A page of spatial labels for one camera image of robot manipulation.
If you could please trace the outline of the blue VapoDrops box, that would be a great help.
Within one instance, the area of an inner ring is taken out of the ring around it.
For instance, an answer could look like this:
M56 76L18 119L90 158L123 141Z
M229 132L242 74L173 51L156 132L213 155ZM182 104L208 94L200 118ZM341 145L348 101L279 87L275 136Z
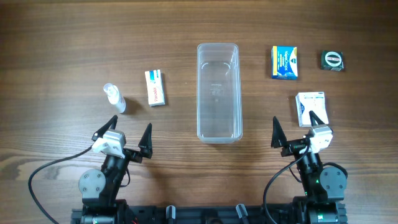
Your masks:
M271 50L271 60L273 79L298 79L297 47L273 46Z

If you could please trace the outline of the white blue medicine box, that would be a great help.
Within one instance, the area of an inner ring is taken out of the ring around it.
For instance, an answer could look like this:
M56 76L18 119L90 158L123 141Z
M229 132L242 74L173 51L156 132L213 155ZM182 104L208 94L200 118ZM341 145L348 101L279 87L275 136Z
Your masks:
M295 100L300 127L311 126L310 111L313 111L325 124L329 123L324 92L300 92L296 95Z

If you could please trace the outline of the green Zam-Buk ointment box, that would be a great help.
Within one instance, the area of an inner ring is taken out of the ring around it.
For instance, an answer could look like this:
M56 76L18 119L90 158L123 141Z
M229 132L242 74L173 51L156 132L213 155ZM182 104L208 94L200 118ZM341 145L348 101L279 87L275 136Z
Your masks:
M343 53L324 50L321 54L320 68L322 70L331 70L336 72L344 70Z

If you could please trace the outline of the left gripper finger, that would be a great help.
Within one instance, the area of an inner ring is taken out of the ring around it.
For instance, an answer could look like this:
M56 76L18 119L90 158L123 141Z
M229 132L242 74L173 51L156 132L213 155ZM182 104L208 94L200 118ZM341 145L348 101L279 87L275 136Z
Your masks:
M142 157L151 159L152 158L152 124L149 123L144 131L144 134L139 141L138 147L142 154Z
M96 141L98 138L102 138L108 129L115 129L118 122L118 116L114 115L105 125L100 127L92 136L91 140Z

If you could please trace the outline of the small clear spray bottle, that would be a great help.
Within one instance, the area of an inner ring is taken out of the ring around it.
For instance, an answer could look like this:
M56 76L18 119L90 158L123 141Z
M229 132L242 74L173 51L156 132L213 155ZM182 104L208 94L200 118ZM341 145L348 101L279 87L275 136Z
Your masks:
M107 83L104 85L103 90L108 97L108 101L116 107L119 113L124 113L126 110L126 102L118 87L112 83Z

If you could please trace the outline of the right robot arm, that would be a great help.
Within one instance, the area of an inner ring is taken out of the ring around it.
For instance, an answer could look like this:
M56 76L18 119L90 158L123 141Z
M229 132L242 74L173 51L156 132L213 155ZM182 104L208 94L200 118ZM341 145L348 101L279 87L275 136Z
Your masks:
M323 163L319 152L326 149L333 138L333 130L313 111L309 112L311 127L300 139L287 140L279 120L273 118L271 146L281 148L281 156L294 160L278 171L268 182L263 193L265 215L272 223L346 223L344 200L348 172L342 166ZM295 179L303 187L304 196L294 197L292 203L269 208L266 195L276 177L296 165Z

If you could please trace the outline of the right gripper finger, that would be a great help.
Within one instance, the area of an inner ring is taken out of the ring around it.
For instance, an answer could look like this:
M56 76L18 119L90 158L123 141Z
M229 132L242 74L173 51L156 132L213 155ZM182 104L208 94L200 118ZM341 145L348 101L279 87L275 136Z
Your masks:
M316 114L314 111L309 112L311 126L318 126L325 124Z
M282 126L276 116L273 117L273 131L271 146L273 148L285 147L287 145L287 138L284 134Z

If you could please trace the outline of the white Panadol box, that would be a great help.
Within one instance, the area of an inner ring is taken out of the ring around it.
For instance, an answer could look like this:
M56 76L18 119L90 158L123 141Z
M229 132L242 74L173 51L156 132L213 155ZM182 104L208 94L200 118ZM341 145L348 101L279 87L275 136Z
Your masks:
M149 106L165 105L165 95L160 70L145 71Z

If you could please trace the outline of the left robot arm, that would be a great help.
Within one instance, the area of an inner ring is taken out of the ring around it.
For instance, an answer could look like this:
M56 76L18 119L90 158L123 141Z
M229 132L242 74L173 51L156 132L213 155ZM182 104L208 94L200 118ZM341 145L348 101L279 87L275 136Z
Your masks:
M116 196L123 178L129 174L130 162L141 163L152 157L152 125L149 123L139 141L139 150L128 149L126 137L116 130L118 117L113 116L92 137L91 149L106 155L100 169L90 169L79 179L78 188L82 194L82 210L74 210L72 223L138 223L137 216L125 199Z

